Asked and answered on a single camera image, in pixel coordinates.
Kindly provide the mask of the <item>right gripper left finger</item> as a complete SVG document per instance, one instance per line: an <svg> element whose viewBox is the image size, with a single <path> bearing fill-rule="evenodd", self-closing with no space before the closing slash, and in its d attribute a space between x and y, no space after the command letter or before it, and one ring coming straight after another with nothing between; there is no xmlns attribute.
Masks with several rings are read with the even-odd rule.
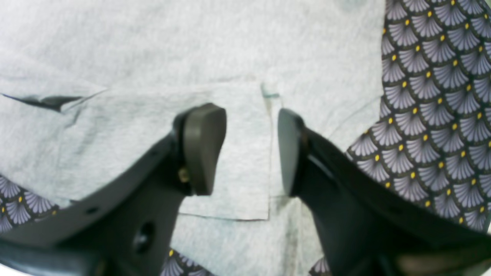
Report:
<svg viewBox="0 0 491 276"><path fill-rule="evenodd" d="M212 194L226 110L177 115L170 133L112 183L1 238L1 274L158 276L186 196Z"/></svg>

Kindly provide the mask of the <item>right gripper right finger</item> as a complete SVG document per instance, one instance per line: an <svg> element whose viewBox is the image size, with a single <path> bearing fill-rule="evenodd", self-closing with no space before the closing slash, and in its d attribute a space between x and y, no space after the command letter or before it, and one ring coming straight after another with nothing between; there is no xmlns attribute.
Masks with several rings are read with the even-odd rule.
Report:
<svg viewBox="0 0 491 276"><path fill-rule="evenodd" d="M278 114L285 193L311 211L334 276L480 276L490 236L444 220L363 173L293 110Z"/></svg>

